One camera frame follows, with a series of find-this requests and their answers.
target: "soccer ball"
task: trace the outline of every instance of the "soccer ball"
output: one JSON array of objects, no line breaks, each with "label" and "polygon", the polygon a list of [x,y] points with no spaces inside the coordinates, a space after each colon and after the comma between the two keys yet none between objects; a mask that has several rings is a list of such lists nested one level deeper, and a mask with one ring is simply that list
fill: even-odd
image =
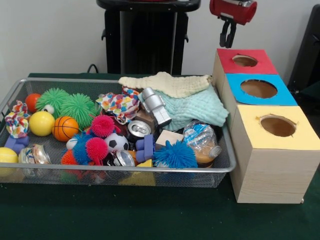
[{"label": "soccer ball", "polygon": [[125,136],[120,133],[112,133],[110,136],[104,139],[108,145],[108,152],[114,152],[117,150],[128,150],[129,143]]}]

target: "black clamp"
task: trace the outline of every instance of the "black clamp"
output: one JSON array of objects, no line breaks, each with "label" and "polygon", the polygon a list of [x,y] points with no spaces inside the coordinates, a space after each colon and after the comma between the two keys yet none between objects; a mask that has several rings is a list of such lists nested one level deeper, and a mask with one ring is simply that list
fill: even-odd
[{"label": "black clamp", "polygon": [[[222,33],[220,34],[220,46],[222,48],[225,47],[229,49],[232,47],[232,44],[234,43],[235,34],[237,30],[237,23],[232,18],[229,18],[229,17],[222,16],[221,19],[225,22],[222,28]],[[229,26],[230,26],[230,33],[229,35],[227,35]]]}]

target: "washcloth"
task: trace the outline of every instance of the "washcloth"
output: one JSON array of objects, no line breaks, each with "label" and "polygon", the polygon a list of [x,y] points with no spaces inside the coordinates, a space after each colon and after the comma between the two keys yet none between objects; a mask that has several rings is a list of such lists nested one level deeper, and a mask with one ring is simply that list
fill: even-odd
[{"label": "washcloth", "polygon": [[173,98],[160,91],[156,93],[162,97],[164,108],[172,118],[172,122],[164,127],[169,131],[182,129],[194,119],[222,127],[229,114],[212,85],[186,98]]},{"label": "washcloth", "polygon": [[153,88],[172,98],[186,98],[205,90],[211,84],[212,78],[205,76],[173,77],[166,72],[158,72],[154,76],[143,78],[121,77],[119,83],[132,89]]},{"label": "washcloth", "polygon": [[5,116],[6,130],[14,139],[24,138],[28,134],[28,114],[27,104],[17,100],[12,112]]},{"label": "washcloth", "polygon": [[123,87],[122,94],[109,92],[102,94],[96,100],[98,104],[107,112],[112,114],[121,125],[127,124],[135,118],[139,110],[139,92]]}]

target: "metal mesh basket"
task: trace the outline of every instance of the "metal mesh basket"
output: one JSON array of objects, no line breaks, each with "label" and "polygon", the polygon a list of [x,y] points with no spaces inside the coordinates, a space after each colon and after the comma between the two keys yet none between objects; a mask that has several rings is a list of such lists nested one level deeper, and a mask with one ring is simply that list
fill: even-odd
[{"label": "metal mesh basket", "polygon": [[[27,78],[16,82],[0,104],[0,145],[9,137],[4,117],[16,100],[24,100],[28,94],[43,94],[50,88],[61,88],[69,94],[83,93],[92,100],[99,94],[120,93],[122,86],[115,80]],[[158,168],[61,165],[66,144],[52,135],[38,137],[31,132],[29,145],[45,146],[52,164],[0,163],[0,183],[29,184],[81,184],[81,185],[132,185],[161,187],[216,188],[226,173],[235,166],[235,155],[227,127],[217,128],[218,144],[222,153],[214,160],[212,168]]]}]

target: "red box top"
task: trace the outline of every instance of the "red box top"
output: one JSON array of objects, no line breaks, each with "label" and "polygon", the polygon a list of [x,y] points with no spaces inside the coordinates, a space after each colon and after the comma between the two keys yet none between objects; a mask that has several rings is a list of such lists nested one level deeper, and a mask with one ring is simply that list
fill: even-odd
[{"label": "red box top", "polygon": [[263,49],[217,49],[226,74],[278,74]]}]

